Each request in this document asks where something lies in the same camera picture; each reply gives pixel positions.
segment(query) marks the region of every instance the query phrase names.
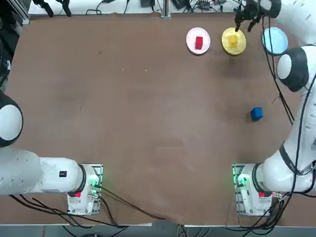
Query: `floor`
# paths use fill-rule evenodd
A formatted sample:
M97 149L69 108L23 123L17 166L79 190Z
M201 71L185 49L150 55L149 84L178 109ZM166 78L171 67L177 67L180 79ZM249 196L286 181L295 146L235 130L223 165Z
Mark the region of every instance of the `floor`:
M79 227L67 227L75 236L82 237L85 234L100 234L102 237L110 237L117 232L116 228L107 226L95 226L91 229L81 229ZM152 227L129 227L117 235L117 237L174 237L176 235L177 225L167 222L158 221L153 223ZM201 228L189 228L189 237L195 237ZM1 237L71 237L60 226L0 226ZM275 228L269 237L314 237L315 228ZM208 237L241 237L242 233L231 232L220 227L211 228Z

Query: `black cable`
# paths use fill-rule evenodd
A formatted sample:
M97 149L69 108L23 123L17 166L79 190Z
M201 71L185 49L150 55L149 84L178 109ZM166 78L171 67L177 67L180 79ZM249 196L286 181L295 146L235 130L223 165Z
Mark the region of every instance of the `black cable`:
M46 210L42 210L42 209L39 209L39 208L36 208L36 207L33 207L33 206L30 206L26 203L24 203L23 201L21 201L20 199L18 199L17 197L13 196L13 195L9 195L11 198L13 198L15 201L17 201L18 203L20 203L21 205L25 206L25 207L28 207L30 209L33 209L33 210L36 210L36 211L40 211L40 212L43 212L43 213L47 213L47 214L51 214L51 215L66 215L66 216L73 216L73 217L77 217L77 218L81 218L81 219L84 219L84 220L88 220L88 221L93 221L93 222L96 222L96 223L100 223L100 224L104 224L104 225L108 225L108 226L113 226L113 227L117 227L115 225L112 225L112 224L109 224L109 223L106 223L106 222L103 222L103 221L98 221L98 220L94 220L94 219L91 219L91 218L88 218L88 217L85 217L85 216L80 216L80 215L73 215L73 214L70 214L70 213L67 213L67 214L59 214L59 213L54 213L54 212L50 212L50 211L46 211Z
M263 30L263 41L264 41L263 48L264 48L264 52L265 52L265 55L266 55L266 58L267 58L267 63L268 63L268 66L269 66L269 70L270 70L270 73L271 73L271 75L272 75L272 77L274 79L276 88L277 88L278 93L279 93L279 97L280 97L280 99L281 99L281 101L282 101L282 103L284 105L285 112L288 115L288 117L291 118L289 120L290 120L291 125L293 125L293 121L295 120L294 116L293 116L293 114L292 114L292 112L291 112L291 110L290 110L290 108L289 108L289 106L288 106L288 104L287 104L282 92L281 92L281 89L280 89L280 87L279 87L279 85L277 83L277 76L275 74L274 64L273 64L273 68L274 68L274 70L273 70L272 67L271 67L270 61L269 61L269 56L268 56L268 51L267 51L267 46L266 46L266 37L265 37L265 33L264 33L264 31L265 31L264 16L262 16L262 30ZM274 62L272 42L271 42L271 50L272 50L272 59L273 59L273 62Z
M160 5L160 3L159 3L159 0L157 0L157 3L158 3L158 6L159 6L159 8L160 8L160 11L163 12L162 7L161 7L161 5Z
M129 0L126 0L126 7L125 7L125 10L124 10L124 14L126 13L128 3L129 3Z
M237 3L239 3L240 5L242 5L243 7L245 7L244 4L242 4L241 1L237 1L237 0L231 0L231 1L237 2Z
M111 235L110 237L117 236L119 233L121 233L122 231L125 231L127 228L128 228L128 226L127 226L127 227L125 227L124 229L122 229L122 230L120 230L120 231L116 232L115 234Z
M66 227L64 227L64 226L61 226L61 227L64 228L65 231L67 231L72 237L77 237L73 233L71 233Z
M95 11L97 15L102 15L102 11L100 11L98 8L99 8L99 6L100 6L101 4L103 4L103 3L105 3L104 0L101 1L101 2L97 5L97 7L96 7L95 9L88 9L88 10L85 12L85 15L88 15L88 12L89 12L89 11Z
M103 197L99 196L99 198L105 204L112 224L118 226L118 224L116 223L116 221L113 218L113 215L111 213L111 210L110 210L110 207L109 207L108 203L105 201L105 199Z
M60 216L61 218L63 218L67 223L69 223L71 226L78 226L78 227L81 227L81 228L83 228L83 229L90 229L90 228L92 227L92 226L87 227L87 226L82 226L82 225L80 225L72 216L69 216L68 213L63 212L63 211L58 210L58 209L55 209L55 208L50 208L50 207L46 206L45 204L41 203L40 201L38 201L37 199L36 199L36 201L37 201L40 205L38 205L38 204L36 204L36 203L34 203L34 202L31 202L31 201L27 200L22 194L20 194L20 197L21 197L25 202L27 202L27 203L30 204L30 205L37 206L37 207L41 207L41 208L44 208L44 209L49 209L49 210L51 210L52 212L55 212L55 213L59 212L59 216ZM64 216L62 216L62 214L67 215L69 218L71 218L71 219L76 223L76 225L74 225L71 221L67 220L67 218L65 218Z
M219 0L217 0L218 4L219 4L219 8L221 9L221 12L223 12L223 5L221 5L221 3L219 2Z
M149 216L149 217L152 217L152 218L155 218L155 219L158 219L158 220L165 220L165 219L162 218L162 217L158 217L158 216L155 216L155 215L153 215L153 214L150 214L150 213L144 211L143 209L141 209L141 208L135 206L134 204L131 204L130 202L128 202L128 201L122 199L121 197L119 197L118 195L114 194L113 192L111 192L110 190L108 190L108 189L106 189L106 188L104 188L104 187L101 187L101 186L99 186L99 185L95 185L94 187L100 188L100 189L102 189L102 190L108 192L109 194L111 194L111 195L113 195L114 197L118 198L119 200L123 201L123 202L124 202L125 204L127 204L128 206L133 207L134 209L140 211L141 213L143 213L143 214L145 214L145 215L147 215L147 216Z
M182 225L180 225L180 228L183 230L185 236L188 237L188 233L186 232L186 230L184 229L184 227L183 227Z

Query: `yellow object on plate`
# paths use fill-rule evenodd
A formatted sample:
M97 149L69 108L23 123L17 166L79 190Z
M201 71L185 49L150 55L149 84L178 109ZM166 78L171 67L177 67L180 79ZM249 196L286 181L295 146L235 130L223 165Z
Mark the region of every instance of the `yellow object on plate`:
M223 32L222 45L228 54L239 55L246 49L246 37L241 30L228 28Z

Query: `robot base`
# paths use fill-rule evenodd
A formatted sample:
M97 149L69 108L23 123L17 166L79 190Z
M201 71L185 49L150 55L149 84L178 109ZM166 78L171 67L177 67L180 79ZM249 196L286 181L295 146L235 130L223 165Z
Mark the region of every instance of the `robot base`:
M94 185L102 185L103 165L102 164L82 164L86 171L86 181L81 193L76 193L75 197L67 194L68 211L74 215L95 215L100 212L100 188Z
M239 215L262 216L271 207L272 195L258 192L252 180L255 164L233 164L237 212Z

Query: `blue plate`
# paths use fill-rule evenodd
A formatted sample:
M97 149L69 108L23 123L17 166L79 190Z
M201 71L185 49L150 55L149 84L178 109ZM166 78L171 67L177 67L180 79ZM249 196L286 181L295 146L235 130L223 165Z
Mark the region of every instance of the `blue plate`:
M271 31L273 55L283 54L287 50L287 47L288 47L288 39L287 39L286 34L277 27L271 27L270 31ZM264 34L266 38L266 49L270 54L272 54L269 28L265 29Z

